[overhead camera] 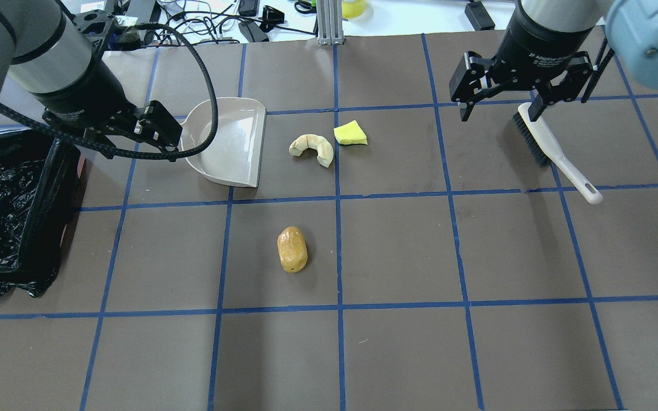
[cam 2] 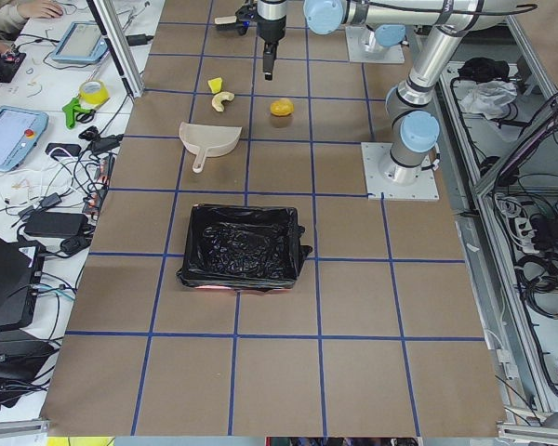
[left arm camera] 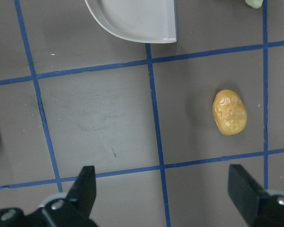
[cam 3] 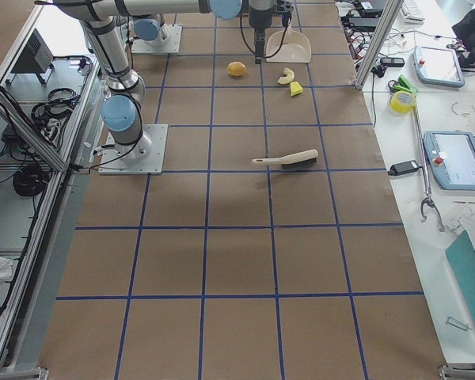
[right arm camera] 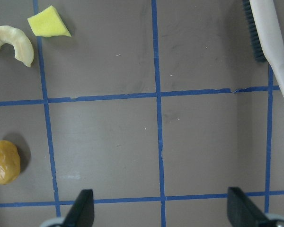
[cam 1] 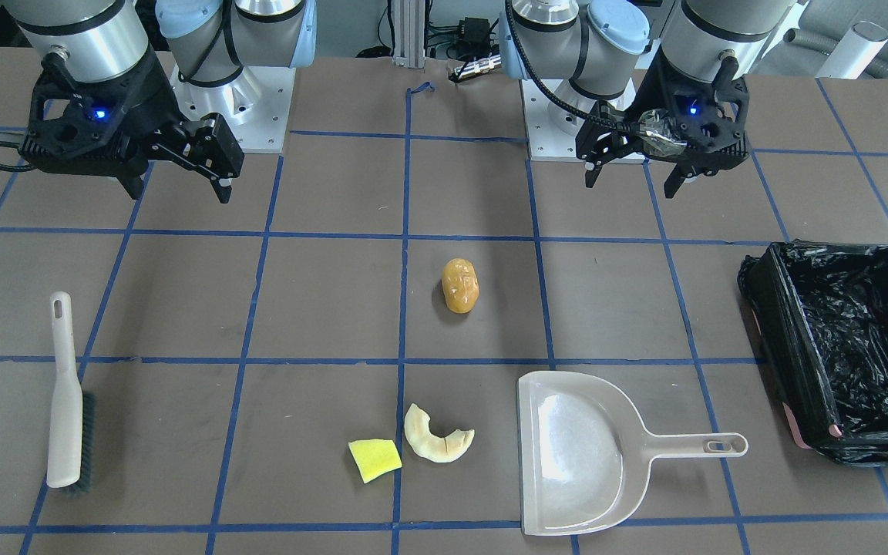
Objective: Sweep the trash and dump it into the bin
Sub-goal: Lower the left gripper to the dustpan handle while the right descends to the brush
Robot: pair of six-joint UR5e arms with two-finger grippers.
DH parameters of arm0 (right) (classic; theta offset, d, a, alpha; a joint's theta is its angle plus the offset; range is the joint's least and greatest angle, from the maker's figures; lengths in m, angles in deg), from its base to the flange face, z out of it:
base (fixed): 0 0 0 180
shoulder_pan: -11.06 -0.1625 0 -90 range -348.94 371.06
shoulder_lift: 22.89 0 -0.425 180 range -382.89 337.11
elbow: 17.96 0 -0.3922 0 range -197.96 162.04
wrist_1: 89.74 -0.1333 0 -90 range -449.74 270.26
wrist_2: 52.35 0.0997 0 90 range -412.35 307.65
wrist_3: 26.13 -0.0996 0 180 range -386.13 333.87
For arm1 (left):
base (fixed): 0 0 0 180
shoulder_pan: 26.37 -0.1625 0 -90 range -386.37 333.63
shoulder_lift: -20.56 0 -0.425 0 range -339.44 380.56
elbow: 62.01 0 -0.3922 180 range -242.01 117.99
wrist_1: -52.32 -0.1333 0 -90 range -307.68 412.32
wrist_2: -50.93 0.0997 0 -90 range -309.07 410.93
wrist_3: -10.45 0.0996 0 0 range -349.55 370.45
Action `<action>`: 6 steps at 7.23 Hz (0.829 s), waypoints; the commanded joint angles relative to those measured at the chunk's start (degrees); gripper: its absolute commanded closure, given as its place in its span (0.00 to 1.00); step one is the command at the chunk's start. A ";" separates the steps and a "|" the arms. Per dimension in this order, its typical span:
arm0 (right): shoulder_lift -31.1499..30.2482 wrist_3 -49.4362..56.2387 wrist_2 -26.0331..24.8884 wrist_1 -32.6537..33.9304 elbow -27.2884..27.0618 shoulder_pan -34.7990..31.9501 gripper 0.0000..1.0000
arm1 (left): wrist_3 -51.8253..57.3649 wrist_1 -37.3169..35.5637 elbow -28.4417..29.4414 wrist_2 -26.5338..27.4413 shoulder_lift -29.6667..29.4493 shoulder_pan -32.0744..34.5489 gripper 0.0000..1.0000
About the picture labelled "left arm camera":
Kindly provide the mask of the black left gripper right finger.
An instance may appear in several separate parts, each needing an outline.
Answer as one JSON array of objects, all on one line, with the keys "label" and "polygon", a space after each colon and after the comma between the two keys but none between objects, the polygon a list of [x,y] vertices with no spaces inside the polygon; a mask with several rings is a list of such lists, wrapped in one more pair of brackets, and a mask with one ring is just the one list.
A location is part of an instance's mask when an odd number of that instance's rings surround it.
[{"label": "black left gripper right finger", "polygon": [[242,165],[229,166],[228,195],[249,227],[284,227],[284,192],[264,189]]}]

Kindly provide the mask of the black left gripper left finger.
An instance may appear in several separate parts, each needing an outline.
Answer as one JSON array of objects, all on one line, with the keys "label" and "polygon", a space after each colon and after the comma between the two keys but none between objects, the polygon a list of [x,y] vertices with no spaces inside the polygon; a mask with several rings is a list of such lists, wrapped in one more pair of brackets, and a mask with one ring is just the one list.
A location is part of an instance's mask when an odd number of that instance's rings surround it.
[{"label": "black left gripper left finger", "polygon": [[26,215],[20,208],[0,209],[0,227],[95,227],[89,218],[97,194],[94,166],[84,166],[66,196],[48,200]]}]

